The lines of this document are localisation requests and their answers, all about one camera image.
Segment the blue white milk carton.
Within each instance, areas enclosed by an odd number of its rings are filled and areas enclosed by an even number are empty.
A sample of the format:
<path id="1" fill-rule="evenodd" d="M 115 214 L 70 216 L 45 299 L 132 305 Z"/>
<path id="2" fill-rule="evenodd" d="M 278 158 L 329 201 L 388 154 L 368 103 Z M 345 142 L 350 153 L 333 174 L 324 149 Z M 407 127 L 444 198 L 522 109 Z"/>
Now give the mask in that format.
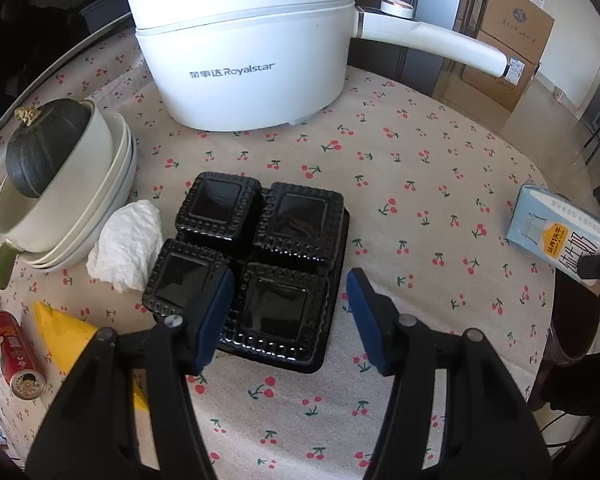
<path id="1" fill-rule="evenodd" d="M 583 256 L 600 255 L 600 219 L 564 196 L 524 184 L 518 192 L 506 238 L 595 290 L 600 281 L 577 274 Z"/>

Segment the yellow snack wrapper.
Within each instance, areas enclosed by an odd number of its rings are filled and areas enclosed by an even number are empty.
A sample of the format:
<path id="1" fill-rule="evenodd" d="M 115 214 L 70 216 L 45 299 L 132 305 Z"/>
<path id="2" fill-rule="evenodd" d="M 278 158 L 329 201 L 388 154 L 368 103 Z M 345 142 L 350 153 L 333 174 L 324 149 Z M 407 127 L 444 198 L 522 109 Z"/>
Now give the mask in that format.
<path id="1" fill-rule="evenodd" d="M 34 317 L 38 332 L 58 370 L 68 375 L 97 332 L 90 323 L 35 301 Z"/>

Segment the black plastic four-cell tray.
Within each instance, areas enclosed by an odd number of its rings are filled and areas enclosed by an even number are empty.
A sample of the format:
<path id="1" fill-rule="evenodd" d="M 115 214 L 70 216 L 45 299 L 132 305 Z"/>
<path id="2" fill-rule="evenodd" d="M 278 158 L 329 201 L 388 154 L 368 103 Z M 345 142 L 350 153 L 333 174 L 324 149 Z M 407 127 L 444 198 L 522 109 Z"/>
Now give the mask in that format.
<path id="1" fill-rule="evenodd" d="M 232 301 L 218 348 L 302 374 L 325 359 L 350 214 L 341 194 L 237 174 L 198 174 L 143 292 L 155 318 L 182 314 L 221 268 Z"/>

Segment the dark brown trash bin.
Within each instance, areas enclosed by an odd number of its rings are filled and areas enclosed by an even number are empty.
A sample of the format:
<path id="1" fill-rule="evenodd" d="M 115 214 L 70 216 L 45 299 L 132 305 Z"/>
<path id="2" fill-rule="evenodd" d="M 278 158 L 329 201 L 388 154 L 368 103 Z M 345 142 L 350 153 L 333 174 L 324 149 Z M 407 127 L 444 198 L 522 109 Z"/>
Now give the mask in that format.
<path id="1" fill-rule="evenodd" d="M 555 272 L 550 328 L 543 361 L 569 366 L 600 352 L 600 289 L 592 289 Z"/>

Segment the red cartoon drink can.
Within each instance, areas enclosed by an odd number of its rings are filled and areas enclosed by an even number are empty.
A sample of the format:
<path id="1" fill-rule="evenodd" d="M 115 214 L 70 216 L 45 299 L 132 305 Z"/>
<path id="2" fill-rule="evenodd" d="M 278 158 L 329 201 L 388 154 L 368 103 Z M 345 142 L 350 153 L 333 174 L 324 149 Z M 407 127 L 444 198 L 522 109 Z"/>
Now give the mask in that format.
<path id="1" fill-rule="evenodd" d="M 0 310 L 0 367 L 9 390 L 20 400 L 35 400 L 46 388 L 30 342 L 8 311 Z"/>

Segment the cherry print tablecloth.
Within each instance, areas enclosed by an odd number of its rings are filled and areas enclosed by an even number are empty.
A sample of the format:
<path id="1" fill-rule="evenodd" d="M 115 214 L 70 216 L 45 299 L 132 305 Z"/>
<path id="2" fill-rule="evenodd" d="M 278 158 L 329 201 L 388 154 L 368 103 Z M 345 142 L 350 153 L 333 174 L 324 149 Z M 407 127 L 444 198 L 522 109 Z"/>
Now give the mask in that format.
<path id="1" fill-rule="evenodd" d="M 203 171 L 338 192 L 350 214 L 347 268 L 435 330 L 477 327 L 529 392 L 550 325 L 554 275 L 509 245 L 518 190 L 543 176 L 516 148 L 452 108 L 351 68 L 332 106 L 304 125 L 210 133 L 163 107 L 132 32 L 70 55 L 30 96 L 89 96 L 137 142 L 133 200 L 158 208 L 166 237 Z M 223 479 L 358 479 L 391 388 L 363 350 L 338 292 L 326 356 L 300 374 L 218 353 L 187 382 Z"/>

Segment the crumpled white tissue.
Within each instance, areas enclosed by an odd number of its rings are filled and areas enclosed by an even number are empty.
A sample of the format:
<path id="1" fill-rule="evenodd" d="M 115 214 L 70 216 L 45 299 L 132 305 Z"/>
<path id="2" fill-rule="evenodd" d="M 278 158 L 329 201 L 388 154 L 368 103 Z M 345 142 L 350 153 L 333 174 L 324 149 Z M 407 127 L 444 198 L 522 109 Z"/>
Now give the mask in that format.
<path id="1" fill-rule="evenodd" d="M 116 292 L 142 292 L 162 245 L 159 209 L 149 200 L 129 203 L 102 228 L 87 257 L 87 273 Z"/>

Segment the lower cardboard box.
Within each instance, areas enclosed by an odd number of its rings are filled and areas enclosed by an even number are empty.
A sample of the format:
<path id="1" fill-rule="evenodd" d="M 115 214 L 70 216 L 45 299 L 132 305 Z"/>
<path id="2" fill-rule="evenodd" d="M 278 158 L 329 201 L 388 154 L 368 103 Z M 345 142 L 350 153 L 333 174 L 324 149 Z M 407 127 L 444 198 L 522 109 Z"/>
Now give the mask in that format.
<path id="1" fill-rule="evenodd" d="M 493 77 L 475 68 L 465 67 L 462 81 L 512 112 L 527 90 L 538 66 L 485 32 L 478 32 L 477 39 L 496 47 L 506 55 L 507 73 L 501 77 Z"/>

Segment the cardboard box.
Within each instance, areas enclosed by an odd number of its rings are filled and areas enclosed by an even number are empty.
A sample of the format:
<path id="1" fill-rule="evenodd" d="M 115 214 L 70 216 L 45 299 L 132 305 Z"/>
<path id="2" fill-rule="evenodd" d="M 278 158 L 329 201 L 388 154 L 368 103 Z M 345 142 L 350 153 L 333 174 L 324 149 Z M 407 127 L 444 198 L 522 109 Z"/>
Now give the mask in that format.
<path id="1" fill-rule="evenodd" d="M 496 47 L 506 55 L 507 73 L 501 77 L 493 77 L 475 68 L 465 67 L 462 81 L 512 112 L 527 90 L 538 66 L 485 32 L 478 32 L 477 39 Z"/>
<path id="2" fill-rule="evenodd" d="M 550 39 L 554 18 L 530 0 L 483 0 L 478 31 L 539 63 Z"/>

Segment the upper cardboard box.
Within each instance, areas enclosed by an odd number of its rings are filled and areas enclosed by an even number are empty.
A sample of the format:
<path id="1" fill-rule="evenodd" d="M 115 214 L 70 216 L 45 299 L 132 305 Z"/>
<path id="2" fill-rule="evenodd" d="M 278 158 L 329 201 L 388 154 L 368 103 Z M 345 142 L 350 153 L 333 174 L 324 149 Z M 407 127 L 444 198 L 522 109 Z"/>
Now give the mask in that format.
<path id="1" fill-rule="evenodd" d="M 478 31 L 539 63 L 550 39 L 554 18 L 530 0 L 483 0 Z"/>

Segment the dark green pumpkin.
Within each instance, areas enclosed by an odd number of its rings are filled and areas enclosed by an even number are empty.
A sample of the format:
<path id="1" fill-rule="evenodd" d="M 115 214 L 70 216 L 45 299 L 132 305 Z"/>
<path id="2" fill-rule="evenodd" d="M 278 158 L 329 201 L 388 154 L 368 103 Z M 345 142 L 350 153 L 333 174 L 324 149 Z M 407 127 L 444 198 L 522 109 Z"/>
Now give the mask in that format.
<path id="1" fill-rule="evenodd" d="M 18 127 L 6 150 L 6 171 L 16 190 L 39 198 L 81 139 L 92 112 L 72 99 L 14 111 Z"/>

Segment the white Royalstar electric pot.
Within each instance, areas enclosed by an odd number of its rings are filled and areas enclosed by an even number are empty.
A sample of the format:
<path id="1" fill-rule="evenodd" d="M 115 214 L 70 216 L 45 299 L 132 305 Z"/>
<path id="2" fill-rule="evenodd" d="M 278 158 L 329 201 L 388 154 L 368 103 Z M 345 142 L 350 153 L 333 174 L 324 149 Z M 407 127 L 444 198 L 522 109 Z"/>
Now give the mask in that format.
<path id="1" fill-rule="evenodd" d="M 448 58 L 494 77 L 506 56 L 415 18 L 402 0 L 128 0 L 135 36 L 170 116 L 231 132 L 294 125 L 340 95 L 352 40 Z"/>

